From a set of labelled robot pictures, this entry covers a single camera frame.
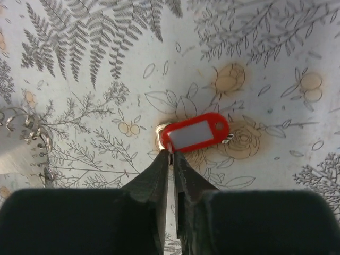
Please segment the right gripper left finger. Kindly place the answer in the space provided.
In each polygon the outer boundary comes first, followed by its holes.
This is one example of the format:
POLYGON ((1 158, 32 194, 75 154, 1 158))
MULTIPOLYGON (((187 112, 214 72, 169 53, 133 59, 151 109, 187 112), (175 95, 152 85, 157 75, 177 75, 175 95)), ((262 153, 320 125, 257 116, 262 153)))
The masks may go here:
POLYGON ((1 207, 1 254, 163 254, 168 152, 119 189, 22 189, 1 207))

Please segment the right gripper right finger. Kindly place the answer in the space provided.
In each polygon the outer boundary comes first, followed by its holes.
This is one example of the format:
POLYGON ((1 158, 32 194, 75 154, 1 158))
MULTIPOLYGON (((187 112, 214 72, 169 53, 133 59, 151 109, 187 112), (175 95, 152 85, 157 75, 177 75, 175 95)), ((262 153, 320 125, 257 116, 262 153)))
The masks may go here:
POLYGON ((177 237, 183 254, 339 254, 339 224, 304 190, 222 191, 173 156, 177 237))

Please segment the red key tag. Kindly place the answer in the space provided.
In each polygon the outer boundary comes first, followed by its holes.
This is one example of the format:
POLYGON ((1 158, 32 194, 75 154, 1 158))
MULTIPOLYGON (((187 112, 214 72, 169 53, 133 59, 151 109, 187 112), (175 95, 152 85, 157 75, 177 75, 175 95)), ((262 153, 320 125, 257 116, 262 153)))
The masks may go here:
POLYGON ((215 112, 204 113, 179 122, 168 122, 156 127, 159 149, 182 153, 228 143, 233 135, 227 119, 215 112))

